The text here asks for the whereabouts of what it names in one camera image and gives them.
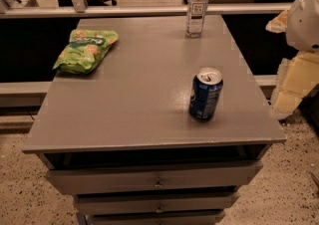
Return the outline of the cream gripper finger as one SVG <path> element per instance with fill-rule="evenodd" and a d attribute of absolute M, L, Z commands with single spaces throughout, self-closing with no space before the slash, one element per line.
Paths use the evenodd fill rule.
<path fill-rule="evenodd" d="M 319 54 L 299 51 L 279 65 L 276 87 L 271 95 L 273 115 L 291 115 L 319 84 Z"/>
<path fill-rule="evenodd" d="M 267 23 L 265 29 L 272 33 L 285 33 L 287 29 L 288 13 L 288 9 L 282 11 L 280 14 L 278 14 L 275 18 Z"/>

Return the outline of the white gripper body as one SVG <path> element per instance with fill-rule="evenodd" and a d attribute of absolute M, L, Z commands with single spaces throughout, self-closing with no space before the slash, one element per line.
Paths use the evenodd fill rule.
<path fill-rule="evenodd" d="M 299 51 L 319 52 L 319 0 L 295 0 L 287 17 L 287 44 Z"/>

